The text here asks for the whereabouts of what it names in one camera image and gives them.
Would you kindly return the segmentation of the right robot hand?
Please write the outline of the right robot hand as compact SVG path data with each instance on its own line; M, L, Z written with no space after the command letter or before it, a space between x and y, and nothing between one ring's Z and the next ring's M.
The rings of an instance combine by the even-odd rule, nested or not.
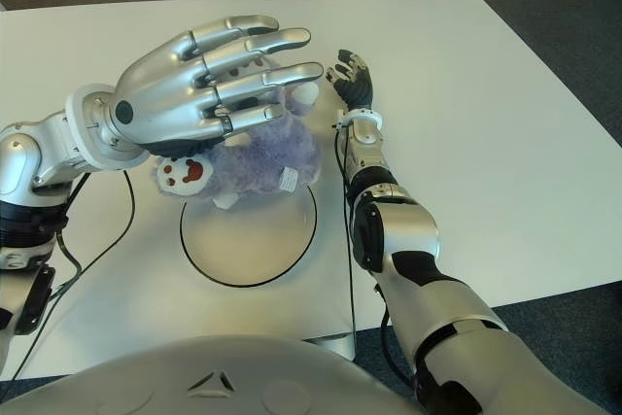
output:
M370 69L356 53L340 49L337 62L329 67L326 78L349 111L372 108L373 83Z

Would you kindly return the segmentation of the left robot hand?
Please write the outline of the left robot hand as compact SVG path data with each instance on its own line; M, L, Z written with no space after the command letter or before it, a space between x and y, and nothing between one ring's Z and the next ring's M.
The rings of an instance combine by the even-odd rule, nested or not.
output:
M317 62L230 71L311 40L305 28L282 29L273 17L226 17L185 31L148 52L119 78L107 99L112 132L156 156L189 156L250 127L279 119L278 104L242 108L250 98L319 79Z

